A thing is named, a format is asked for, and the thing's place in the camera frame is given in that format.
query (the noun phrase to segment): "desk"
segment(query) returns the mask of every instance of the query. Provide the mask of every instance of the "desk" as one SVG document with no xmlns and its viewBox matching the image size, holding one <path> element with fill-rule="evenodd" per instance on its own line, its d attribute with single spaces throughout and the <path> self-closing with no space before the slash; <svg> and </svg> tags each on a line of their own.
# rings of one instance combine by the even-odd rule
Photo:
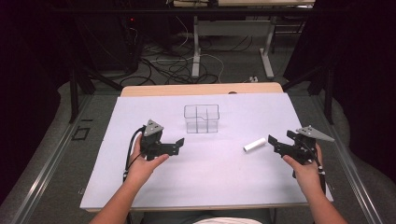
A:
<svg viewBox="0 0 396 224">
<path fill-rule="evenodd" d="M 184 105 L 213 102 L 219 104 L 219 132 L 186 133 Z M 107 127 L 81 208 L 100 210 L 120 187 L 131 136 L 149 119 L 164 127 L 163 143 L 185 137 L 185 144 L 179 155 L 155 170 L 131 210 L 307 205 L 291 168 L 271 145 L 249 153 L 243 150 L 269 133 L 292 144 L 286 131 L 301 124 L 289 96 L 277 83 L 242 83 L 126 87 Z"/>
<path fill-rule="evenodd" d="M 315 0 L 219 0 L 219 7 L 282 7 L 282 6 L 302 6 L 313 5 Z M 175 7 L 207 7 L 207 3 L 196 1 L 174 1 Z M 200 35 L 263 35 L 265 46 L 260 49 L 262 64 L 267 78 L 274 78 L 274 72 L 268 51 L 274 35 L 276 17 L 269 21 L 198 21 L 194 16 L 194 58 L 192 65 L 193 77 L 199 76 L 199 63 L 201 49 L 199 48 Z"/>
</svg>

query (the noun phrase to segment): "white marker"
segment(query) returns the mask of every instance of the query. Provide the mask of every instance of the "white marker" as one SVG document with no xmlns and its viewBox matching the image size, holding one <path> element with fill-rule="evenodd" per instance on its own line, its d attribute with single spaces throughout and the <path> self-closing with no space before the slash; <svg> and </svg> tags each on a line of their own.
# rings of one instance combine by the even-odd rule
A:
<svg viewBox="0 0 396 224">
<path fill-rule="evenodd" d="M 256 147 L 260 147 L 260 146 L 264 145 L 266 142 L 267 141 L 265 140 L 265 138 L 261 138 L 261 139 L 259 139 L 257 141 L 254 141 L 254 142 L 244 146 L 244 150 L 245 150 L 245 152 L 248 152 L 251 149 L 254 149 Z"/>
</svg>

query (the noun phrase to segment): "white tabletop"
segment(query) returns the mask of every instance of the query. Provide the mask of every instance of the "white tabletop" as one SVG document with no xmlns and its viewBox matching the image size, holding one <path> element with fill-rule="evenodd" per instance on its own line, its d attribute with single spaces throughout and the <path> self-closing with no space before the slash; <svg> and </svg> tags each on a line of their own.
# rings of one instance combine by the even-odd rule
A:
<svg viewBox="0 0 396 224">
<path fill-rule="evenodd" d="M 207 6 L 207 1 L 196 2 L 175 0 L 174 5 L 176 7 Z M 219 0 L 220 7 L 306 6 L 314 4 L 315 0 Z"/>
<path fill-rule="evenodd" d="M 219 105 L 217 133 L 187 133 L 185 105 Z M 149 119 L 163 127 L 163 143 L 184 137 L 178 156 L 158 167 L 132 210 L 191 210 L 306 204 L 291 168 L 266 144 L 243 146 L 271 134 L 292 144 L 287 130 L 301 124 L 286 93 L 120 97 L 80 207 L 97 211 L 122 184 L 129 141 Z M 330 191 L 328 198 L 332 201 Z"/>
</svg>

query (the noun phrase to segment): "forearm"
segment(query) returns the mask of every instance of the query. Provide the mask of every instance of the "forearm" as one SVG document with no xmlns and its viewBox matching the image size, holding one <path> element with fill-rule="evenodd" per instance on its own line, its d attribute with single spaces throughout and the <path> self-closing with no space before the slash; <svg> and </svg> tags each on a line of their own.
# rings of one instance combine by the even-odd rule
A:
<svg viewBox="0 0 396 224">
<path fill-rule="evenodd" d="M 139 187 L 126 182 L 122 184 L 91 223 L 125 223 L 125 218 L 130 211 L 132 202 L 138 191 Z"/>
<path fill-rule="evenodd" d="M 306 197 L 316 224 L 347 223 L 323 193 Z"/>
</svg>

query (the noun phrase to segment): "human hand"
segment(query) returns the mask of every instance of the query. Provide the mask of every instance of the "human hand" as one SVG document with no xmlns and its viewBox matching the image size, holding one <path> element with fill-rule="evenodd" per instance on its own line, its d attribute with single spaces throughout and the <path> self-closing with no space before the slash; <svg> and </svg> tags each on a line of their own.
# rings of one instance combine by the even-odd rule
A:
<svg viewBox="0 0 396 224">
<path fill-rule="evenodd" d="M 155 168 L 169 158 L 169 155 L 163 154 L 152 161 L 146 161 L 144 155 L 140 155 L 141 138 L 142 135 L 139 134 L 134 142 L 134 152 L 130 157 L 132 165 L 125 180 L 125 183 L 131 184 L 137 189 L 140 189 L 148 181 Z"/>
<path fill-rule="evenodd" d="M 320 164 L 322 164 L 322 154 L 321 154 L 321 149 L 318 144 L 316 144 L 317 148 L 317 153 L 318 153 L 318 160 Z M 309 162 L 307 161 L 305 165 L 301 165 L 299 162 L 297 162 L 295 159 L 292 157 L 285 155 L 283 157 L 283 160 L 293 168 L 295 174 L 296 174 L 296 179 L 297 182 L 301 188 L 301 191 L 305 195 L 305 197 L 308 197 L 310 195 L 314 195 L 317 193 L 323 193 L 321 186 L 320 186 L 320 180 L 318 176 L 318 165 L 315 163 L 315 161 Z"/>
</svg>

